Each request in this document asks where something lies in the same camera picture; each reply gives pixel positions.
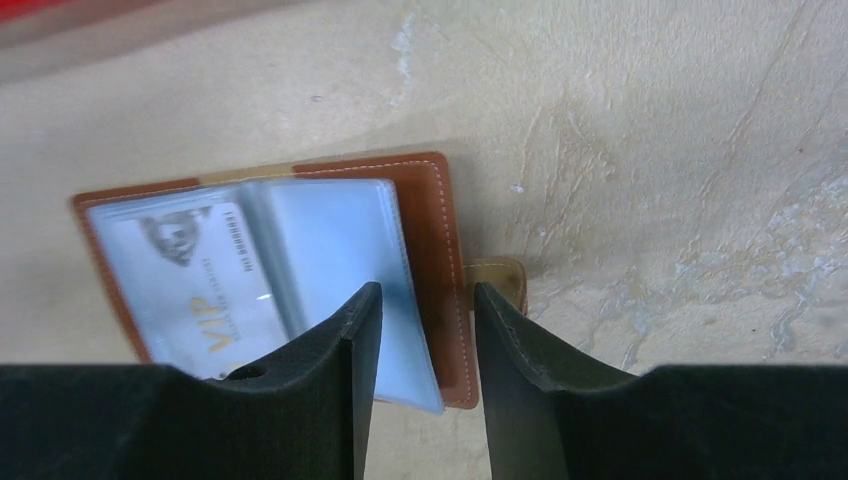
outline concrete ground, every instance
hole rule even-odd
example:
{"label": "concrete ground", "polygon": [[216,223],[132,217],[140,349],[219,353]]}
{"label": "concrete ground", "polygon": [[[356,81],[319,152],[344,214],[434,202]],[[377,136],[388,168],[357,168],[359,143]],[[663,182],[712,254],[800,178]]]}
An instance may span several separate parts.
{"label": "concrete ground", "polygon": [[[2,361],[133,359],[76,192],[437,149],[464,254],[597,358],[848,362],[844,1],[86,1],[0,26]],[[368,455],[490,476],[481,408],[377,404]]]}

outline open wallet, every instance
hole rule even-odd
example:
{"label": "open wallet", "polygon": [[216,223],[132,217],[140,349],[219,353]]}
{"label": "open wallet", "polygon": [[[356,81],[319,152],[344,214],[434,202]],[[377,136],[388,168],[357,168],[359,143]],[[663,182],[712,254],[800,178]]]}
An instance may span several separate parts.
{"label": "open wallet", "polygon": [[374,281],[384,296],[375,398],[473,408],[473,284],[526,306],[517,261],[463,265],[439,153],[265,165],[72,203],[139,359],[198,378],[276,350]]}

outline red object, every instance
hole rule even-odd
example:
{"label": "red object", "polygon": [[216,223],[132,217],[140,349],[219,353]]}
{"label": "red object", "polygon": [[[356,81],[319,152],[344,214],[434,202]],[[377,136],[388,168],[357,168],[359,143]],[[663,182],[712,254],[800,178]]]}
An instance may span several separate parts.
{"label": "red object", "polygon": [[0,0],[0,21],[11,20],[68,0]]}

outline gray logo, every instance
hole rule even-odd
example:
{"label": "gray logo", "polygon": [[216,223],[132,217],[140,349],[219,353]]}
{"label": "gray logo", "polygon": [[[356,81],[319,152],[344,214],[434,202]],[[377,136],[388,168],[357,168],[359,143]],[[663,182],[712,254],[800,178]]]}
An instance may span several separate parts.
{"label": "gray logo", "polygon": [[187,267],[200,238],[198,217],[207,217],[211,207],[168,213],[156,219],[138,220],[144,236],[162,258]]}

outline wallet strap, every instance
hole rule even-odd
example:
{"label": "wallet strap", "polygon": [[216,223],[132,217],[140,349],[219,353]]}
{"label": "wallet strap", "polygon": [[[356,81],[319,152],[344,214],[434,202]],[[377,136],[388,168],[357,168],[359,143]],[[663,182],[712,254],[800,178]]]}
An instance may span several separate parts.
{"label": "wallet strap", "polygon": [[463,270],[470,309],[474,309],[474,285],[488,282],[515,308],[527,313],[527,273],[521,262],[507,257],[475,258],[465,262]]}

